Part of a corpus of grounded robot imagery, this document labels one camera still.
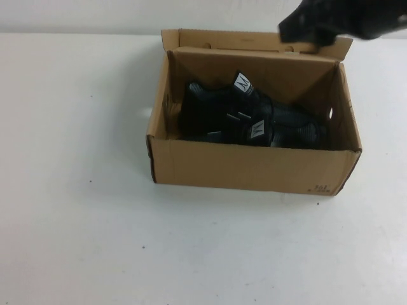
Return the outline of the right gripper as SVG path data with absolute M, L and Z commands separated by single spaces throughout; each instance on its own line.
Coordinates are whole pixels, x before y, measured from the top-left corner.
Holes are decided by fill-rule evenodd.
M 278 25 L 283 43 L 334 44 L 339 35 L 376 39 L 406 29 L 406 0 L 302 1 Z

